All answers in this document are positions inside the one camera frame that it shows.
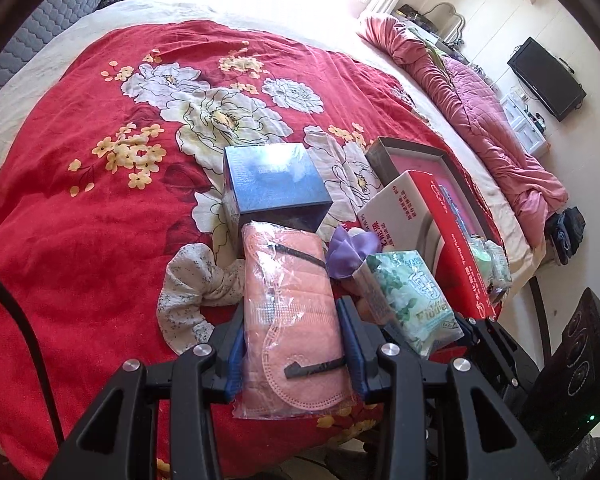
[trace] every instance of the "white cabinet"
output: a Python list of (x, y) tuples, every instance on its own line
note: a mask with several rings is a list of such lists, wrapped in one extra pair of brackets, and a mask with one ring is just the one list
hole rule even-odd
[(504, 108), (507, 120), (525, 151), (535, 158), (547, 153), (549, 143), (526, 114), (525, 105), (518, 96), (510, 92), (500, 100), (500, 104)]

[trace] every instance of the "open box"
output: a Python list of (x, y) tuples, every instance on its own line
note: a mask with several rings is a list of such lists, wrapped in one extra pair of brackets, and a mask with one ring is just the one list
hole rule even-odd
[(367, 150), (366, 160), (383, 186), (407, 170), (432, 174), (451, 196), (469, 234), (498, 243), (482, 206), (447, 152), (410, 140), (378, 137)]

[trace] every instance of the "pink face mask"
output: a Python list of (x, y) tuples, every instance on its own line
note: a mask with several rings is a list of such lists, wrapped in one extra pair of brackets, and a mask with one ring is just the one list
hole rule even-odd
[(252, 222), (242, 239), (247, 360), (238, 416), (305, 415), (350, 399), (320, 238)]

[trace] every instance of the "blue box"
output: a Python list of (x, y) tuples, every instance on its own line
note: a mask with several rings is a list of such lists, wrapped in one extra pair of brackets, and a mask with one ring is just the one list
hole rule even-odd
[(332, 204), (301, 143), (224, 149), (222, 206), (238, 257), (243, 225), (270, 222), (315, 233)]

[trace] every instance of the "white scrunchie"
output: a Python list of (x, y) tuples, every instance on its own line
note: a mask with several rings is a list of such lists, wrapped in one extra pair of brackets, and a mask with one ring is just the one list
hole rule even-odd
[(206, 343), (214, 326), (200, 313), (200, 306), (238, 303), (243, 295), (244, 260), (221, 269), (205, 244), (185, 245), (167, 264), (158, 298), (156, 315), (167, 345), (180, 355)]

